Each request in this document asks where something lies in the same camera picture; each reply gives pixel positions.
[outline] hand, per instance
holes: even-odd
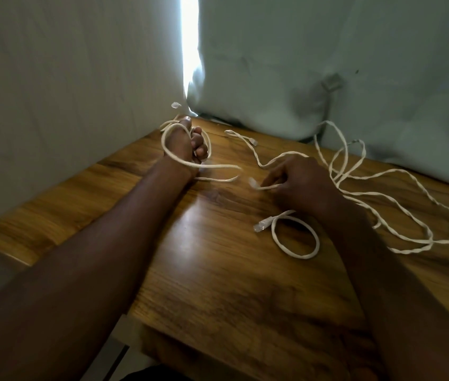
[[[282,183],[272,189],[275,201],[286,209],[306,212],[318,220],[348,202],[334,185],[329,172],[315,158],[293,155],[275,167],[262,187]]]
[[[191,130],[191,118],[189,116],[180,120],[180,124]],[[175,128],[166,139],[166,147],[182,160],[192,161],[197,164],[200,164],[208,156],[208,149],[203,144],[202,128],[200,127],[193,129],[191,139],[182,128]],[[194,178],[198,173],[198,169],[188,168],[191,170]]]

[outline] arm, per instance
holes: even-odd
[[[264,186],[323,225],[339,252],[389,375],[449,380],[449,312],[387,249],[362,208],[343,198],[314,158],[293,157]]]
[[[190,119],[182,121],[190,128]],[[207,153],[201,129],[167,141],[192,159]],[[136,294],[152,241],[196,174],[168,157],[99,220],[50,251],[0,292],[0,379],[78,379]]]

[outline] white wall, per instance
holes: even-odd
[[[0,214],[183,102],[179,0],[0,0]]]

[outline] person's left hand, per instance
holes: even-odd
[[[191,130],[191,118],[189,116],[182,118],[180,124]],[[208,156],[208,149],[203,144],[202,128],[200,127],[193,129],[191,139],[182,128],[175,128],[166,139],[166,147],[182,160],[198,164]],[[197,168],[191,168],[191,171],[193,176],[198,173]]]

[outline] brown wooden tabletop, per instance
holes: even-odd
[[[383,367],[344,266],[329,238],[307,221],[321,239],[320,253],[304,261],[287,256],[269,230],[253,231],[258,221],[279,210],[266,192],[247,183],[260,181],[249,148],[227,137],[225,125],[194,119],[212,140],[212,163],[238,164],[233,183],[196,182],[178,203],[159,237],[157,252],[129,314],[234,369],[259,379],[347,379],[348,372]],[[237,130],[259,141],[263,163],[284,151],[317,157],[313,145]],[[332,151],[323,150],[330,160]],[[0,252],[28,265],[109,210],[163,154],[154,131],[75,177],[0,217]],[[365,160],[357,175],[390,168]],[[236,170],[205,172],[229,178]],[[415,174],[437,200],[449,205],[449,185]],[[449,238],[449,212],[426,199],[404,174],[368,181],[346,181],[352,191],[377,191],[397,198],[435,232]],[[366,198],[400,233],[423,231],[381,198]],[[281,222],[281,242],[306,254],[315,241],[297,224]],[[409,248],[379,229],[389,246]],[[449,245],[402,256],[449,309]]]

